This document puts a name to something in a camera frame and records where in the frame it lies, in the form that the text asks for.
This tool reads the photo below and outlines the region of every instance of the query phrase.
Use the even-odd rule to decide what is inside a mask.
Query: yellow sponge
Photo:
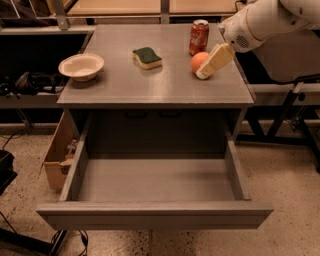
[[[216,45],[196,72],[200,79],[207,79],[234,58],[235,51],[229,44]]]
[[[140,67],[143,69],[152,69],[162,66],[162,59],[150,47],[144,47],[132,52]]]

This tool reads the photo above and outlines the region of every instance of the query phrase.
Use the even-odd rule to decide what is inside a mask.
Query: floor
[[[5,147],[15,156],[17,178],[0,197],[0,211],[20,234],[50,242],[55,231],[35,212],[56,202],[41,164],[54,127],[38,127]],[[10,128],[0,129],[8,137]],[[6,141],[0,138],[0,146]],[[243,171],[254,201],[271,202],[274,212],[257,230],[88,231],[87,255],[320,255],[320,174],[309,148],[240,143]],[[1,219],[0,227],[10,230]],[[80,233],[67,233],[59,255],[79,255]],[[38,255],[0,242],[0,255]]]

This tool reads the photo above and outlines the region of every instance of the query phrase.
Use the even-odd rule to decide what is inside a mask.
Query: green sponge
[[[132,56],[139,62],[140,67],[143,69],[162,66],[162,59],[150,47],[134,50]]]

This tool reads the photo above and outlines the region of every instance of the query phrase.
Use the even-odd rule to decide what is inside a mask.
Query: electrical cable
[[[15,131],[9,138],[1,136],[2,138],[7,139],[7,141],[2,146],[2,149],[4,150],[5,146],[10,142],[11,139],[20,138],[23,134],[24,134],[23,129],[20,129],[18,131]]]
[[[11,226],[10,222],[7,220],[7,218],[3,215],[2,212],[0,212],[2,218],[4,219],[4,221],[7,223],[7,225],[13,230],[14,233],[18,234],[18,232]]]
[[[79,256],[85,256],[88,253],[89,236],[85,230],[79,230],[81,235],[81,240],[84,245],[84,250],[79,254]]]
[[[59,233],[60,233],[60,231],[57,231],[57,232],[53,235],[53,237],[52,237],[52,239],[51,239],[51,244],[54,244],[54,243],[55,243],[55,241],[56,241],[57,238],[58,238]]]
[[[12,227],[12,225],[10,224],[10,222],[7,220],[7,218],[3,215],[3,213],[0,211],[0,215],[2,216],[2,218],[4,219],[4,221],[7,223],[7,225],[12,229],[12,231],[15,234],[18,234],[18,232]],[[32,251],[30,249],[28,249],[30,252],[32,252],[34,255],[36,256],[40,256],[40,254],[36,253],[35,251]]]

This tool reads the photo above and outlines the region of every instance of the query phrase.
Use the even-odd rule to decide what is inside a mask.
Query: soda can
[[[209,22],[195,20],[191,26],[189,52],[193,56],[207,49],[209,37]]]

